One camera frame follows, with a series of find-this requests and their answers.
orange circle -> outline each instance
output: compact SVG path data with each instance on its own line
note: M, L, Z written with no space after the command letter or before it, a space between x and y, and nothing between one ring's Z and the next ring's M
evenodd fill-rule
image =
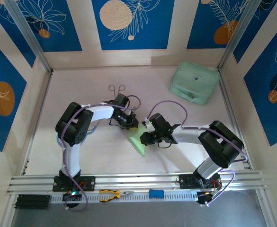
M49 38L50 37L50 32L48 30L45 30L45 29L40 29L38 31L39 35L45 39Z
M0 93L2 95L7 93L5 98L0 97L0 115L9 116L13 111L15 103L13 88L7 82L0 82Z
M237 24L238 21L233 20L220 26L214 34L214 42L216 44L228 44Z
M276 103L277 102L277 91L276 90L271 90L269 93L269 101L271 103Z

pliers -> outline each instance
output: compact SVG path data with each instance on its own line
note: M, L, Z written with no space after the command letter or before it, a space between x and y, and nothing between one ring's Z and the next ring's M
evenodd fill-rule
M103 190L99 190L99 193L113 193L113 194L115 194L112 197L110 197L109 199L100 200L100 202L109 202L113 199L119 199L123 195L129 195L129 194L134 193L134 192L133 191L120 191L120 190L113 191L113 190L109 190L109 189L103 189Z

white wall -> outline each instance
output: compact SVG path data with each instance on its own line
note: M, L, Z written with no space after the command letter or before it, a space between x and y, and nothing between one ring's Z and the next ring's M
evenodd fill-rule
M27 63L18 48L0 25L0 50L26 80L27 86L20 101L14 122L9 132L3 152L0 152L0 219L4 211L6 191L11 176L19 174L19 167L24 160L25 138L39 94L45 70L38 61L33 68Z
M253 101L243 80L251 66L277 33L277 3L253 42L237 64L231 56L223 68L222 75L231 95L232 105L239 126L247 143L255 170L270 173L269 191L273 198L273 209L277 214L277 144L270 146Z
M224 48L187 50L198 0L175 0L167 50L102 51L91 0L67 0L82 52L46 52L56 68L178 65L183 60L216 66Z

white tabletop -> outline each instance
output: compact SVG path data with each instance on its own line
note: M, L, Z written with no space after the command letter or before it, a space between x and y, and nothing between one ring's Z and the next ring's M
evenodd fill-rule
M169 91L176 67L114 67L86 70L55 71L39 119L26 170L27 175L58 174L62 165L62 149L56 141L55 126L71 102L98 104L114 99L109 85L125 85L124 95L136 95L141 107L135 111L141 122L159 101L174 100L188 111L187 126L202 126L214 120L231 129L231 123L219 87L206 105L197 105ZM137 105L135 98L130 105ZM185 113L172 103L160 104L153 113L161 113L170 124L181 123ZM109 126L102 120L97 130L88 135L80 150L82 174L130 174L193 172L207 157L201 145L177 144L169 149L147 146L142 157L127 140L127 130ZM242 163L231 166L243 170Z

purple cable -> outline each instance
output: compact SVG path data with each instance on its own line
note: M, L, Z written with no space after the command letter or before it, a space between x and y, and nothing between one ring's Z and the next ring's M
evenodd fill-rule
M198 127L183 127L183 129L187 129L187 130L196 130L196 129L201 129L201 130L207 130L210 131L211 133L215 134L216 136L220 137L221 139L223 139L224 141L226 141L228 144L230 144L234 149L236 149L240 154L242 154L244 156L244 158L242 159L238 159L235 160L233 162L245 162L248 161L248 156L246 155L246 153L244 153L239 147L237 147L235 144L233 144L231 141L229 141L226 137L224 137L223 135L219 134L218 132L214 131L213 129L209 129L209 128L198 128Z
M149 119L149 117L152 114L152 112L155 109L155 107L157 107L160 103L175 103L175 104L181 106L184 109L185 113L186 113L186 117L185 117L184 121L181 123L181 126L184 125L184 123L186 122L186 120L188 118L188 112L187 112L187 110L185 109L185 107L182 104L180 104L178 102L175 102L175 101L172 101L172 100L165 100L165 101L161 101L161 102L155 104L155 106L152 108L152 110L150 111L149 115L147 116L147 119Z
M122 107L122 106L118 106L118 105L111 105L111 104L96 104L96 105L87 105L87 106L84 106L82 107L81 109L79 109L73 116L72 118L68 121L68 123L66 124L66 126L64 127L63 129L63 132L62 132L62 135L61 135L61 141L62 141L62 145L63 145L63 165L64 165L64 169L66 170L66 173L67 175L69 176L69 178L73 181L73 183L78 187L78 189L83 193L83 195L85 196L86 198L86 205L84 208L82 209L79 209L79 210L75 210L75 209L72 209L71 211L83 211L86 209L86 207L88 206L88 197L85 193L85 191L82 189L82 187L80 187L80 185L73 179L73 177L71 176L70 172L68 171L68 168L67 168L67 165L66 165L66 148L67 148L67 145L64 141L64 135L67 131L67 128L69 127L69 125L71 124L71 122L75 119L75 117L81 112L83 111L84 109L89 109L91 107L98 107L98 106L112 106L112 107L118 107L118 108L121 108L121 109L125 109L125 110L136 110L137 108L134 108L134 109L131 109L131 108L126 108L126 107Z
M139 107L140 107L140 105L141 105L141 101L140 101L140 98L139 97L137 97L137 96L135 96L135 95L130 95L130 96L127 96L127 98L128 97L134 97L134 98L137 98L137 100L139 101L139 104L138 104L138 107L136 107L136 108L134 108L133 110L136 110L136 109L138 109Z
M215 196L214 199L212 199L211 201L208 202L207 206L209 206L212 202L214 202L219 196L221 196L221 194L227 189L227 187L229 187L229 185L233 182L234 178L235 178L235 172L234 171L221 171L219 173L228 173L228 174L233 174L233 177L231 178L230 182L221 190L221 192Z

